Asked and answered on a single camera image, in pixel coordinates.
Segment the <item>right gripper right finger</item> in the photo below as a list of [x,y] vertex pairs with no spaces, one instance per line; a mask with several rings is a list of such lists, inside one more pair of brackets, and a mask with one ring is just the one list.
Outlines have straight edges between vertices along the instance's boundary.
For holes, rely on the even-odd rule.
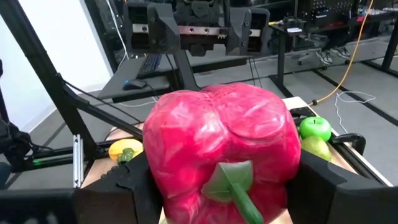
[[398,187],[386,187],[301,152],[295,178],[287,182],[294,224],[398,224]]

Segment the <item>red bell pepper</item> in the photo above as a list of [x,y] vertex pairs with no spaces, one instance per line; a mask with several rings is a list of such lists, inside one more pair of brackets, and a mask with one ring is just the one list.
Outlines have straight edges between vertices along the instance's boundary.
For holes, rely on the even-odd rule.
[[160,97],[144,123],[144,152],[168,224],[245,224],[232,200],[202,189],[220,162],[251,161],[248,197],[269,224],[287,208],[300,163],[297,128],[284,101],[245,83]]

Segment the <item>black cluttered desk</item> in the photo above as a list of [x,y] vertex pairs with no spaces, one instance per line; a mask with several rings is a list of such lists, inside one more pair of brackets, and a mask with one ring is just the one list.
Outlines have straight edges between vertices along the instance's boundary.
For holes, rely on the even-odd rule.
[[[356,26],[356,25],[361,25],[364,26],[366,23],[373,23],[373,22],[381,22],[381,21],[386,21],[386,20],[393,20],[395,19],[394,23],[394,29],[391,34],[391,38],[389,40],[389,44],[387,46],[387,50],[385,52],[383,61],[381,65],[378,65],[371,60],[364,60],[362,61],[363,64],[370,66],[371,68],[374,68],[376,70],[379,70],[381,72],[387,73],[389,75],[392,75],[393,77],[398,78],[398,71],[390,69],[392,59],[394,56],[394,53],[396,51],[396,47],[398,46],[398,11],[389,11],[384,13],[382,16],[359,16],[350,19],[346,25],[335,25],[335,26],[326,26],[322,29],[314,29],[308,31],[308,33],[311,32],[321,32],[324,30],[328,29],[338,29],[342,27],[351,27],[351,26]],[[277,56],[277,74],[276,75],[270,75],[269,78],[271,81],[274,83],[274,85],[282,92],[282,94],[285,97],[293,97],[293,94],[285,87],[284,85],[284,75],[287,75],[287,73],[284,72],[284,65],[285,65],[285,53],[286,53],[286,40],[288,37],[292,36],[298,36],[299,33],[296,34],[289,34],[287,31],[283,30],[277,25],[271,25],[271,27],[279,33],[279,51],[278,51],[278,56]]]

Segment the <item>black grape bunch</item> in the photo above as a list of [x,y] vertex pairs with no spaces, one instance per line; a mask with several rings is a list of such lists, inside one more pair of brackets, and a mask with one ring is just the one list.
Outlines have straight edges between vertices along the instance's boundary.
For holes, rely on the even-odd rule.
[[121,166],[113,166],[105,174],[102,174],[100,176],[100,179],[111,178],[118,180],[121,178],[122,174],[123,174],[123,168]]

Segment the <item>black keyboard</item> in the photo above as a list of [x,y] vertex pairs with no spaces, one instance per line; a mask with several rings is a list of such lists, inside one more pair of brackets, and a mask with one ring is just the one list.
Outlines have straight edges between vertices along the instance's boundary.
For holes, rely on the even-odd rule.
[[144,78],[154,77],[161,63],[161,60],[162,60],[162,55],[160,54],[147,55],[138,71],[137,78],[144,79]]

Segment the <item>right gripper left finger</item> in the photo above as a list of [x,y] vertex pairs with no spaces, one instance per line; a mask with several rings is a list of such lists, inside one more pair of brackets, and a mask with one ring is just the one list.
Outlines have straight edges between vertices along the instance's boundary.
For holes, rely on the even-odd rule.
[[77,191],[77,224],[159,224],[163,199],[146,154],[121,167],[120,179],[99,178]]

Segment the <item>black computer mouse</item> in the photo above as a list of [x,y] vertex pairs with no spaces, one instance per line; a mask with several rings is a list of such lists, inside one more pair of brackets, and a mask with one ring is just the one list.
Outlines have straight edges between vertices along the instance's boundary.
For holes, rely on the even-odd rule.
[[126,80],[124,82],[123,90],[128,91],[128,90],[138,90],[138,89],[143,89],[147,85],[147,82],[144,80]]

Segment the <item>bright green apple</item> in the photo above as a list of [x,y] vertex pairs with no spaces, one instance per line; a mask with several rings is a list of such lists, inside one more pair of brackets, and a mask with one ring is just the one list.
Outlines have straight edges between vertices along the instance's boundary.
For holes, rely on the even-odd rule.
[[331,138],[331,124],[320,116],[305,118],[298,127],[299,135],[302,139],[310,136],[318,136],[324,141]]

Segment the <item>light green pear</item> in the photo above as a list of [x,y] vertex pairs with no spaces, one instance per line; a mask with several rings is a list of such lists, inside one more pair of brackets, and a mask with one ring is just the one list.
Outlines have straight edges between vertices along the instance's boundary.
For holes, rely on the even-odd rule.
[[301,147],[326,161],[330,161],[332,158],[331,152],[329,150],[326,142],[318,136],[310,136],[302,140]]

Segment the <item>person's shoe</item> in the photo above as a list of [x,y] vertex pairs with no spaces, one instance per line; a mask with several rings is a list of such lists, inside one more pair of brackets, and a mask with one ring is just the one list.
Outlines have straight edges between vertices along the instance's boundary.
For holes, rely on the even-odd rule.
[[318,50],[315,52],[315,54],[325,65],[331,65],[333,63],[333,59],[329,50]]
[[337,54],[337,56],[341,58],[351,58],[351,54],[345,46],[342,47],[333,47],[331,52]]

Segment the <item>silver metal bracket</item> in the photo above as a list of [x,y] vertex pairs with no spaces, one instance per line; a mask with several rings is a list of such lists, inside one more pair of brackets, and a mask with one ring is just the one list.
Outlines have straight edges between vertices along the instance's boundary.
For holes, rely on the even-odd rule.
[[84,180],[83,140],[79,134],[73,136],[73,187],[80,188]]

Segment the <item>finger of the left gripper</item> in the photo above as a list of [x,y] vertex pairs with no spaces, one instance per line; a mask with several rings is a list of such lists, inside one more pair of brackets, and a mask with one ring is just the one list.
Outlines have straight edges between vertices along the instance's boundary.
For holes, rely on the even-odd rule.
[[180,31],[171,4],[150,3],[147,7],[149,53],[171,54],[180,49]]
[[227,55],[248,54],[251,19],[251,11],[248,8],[231,7],[229,9]]

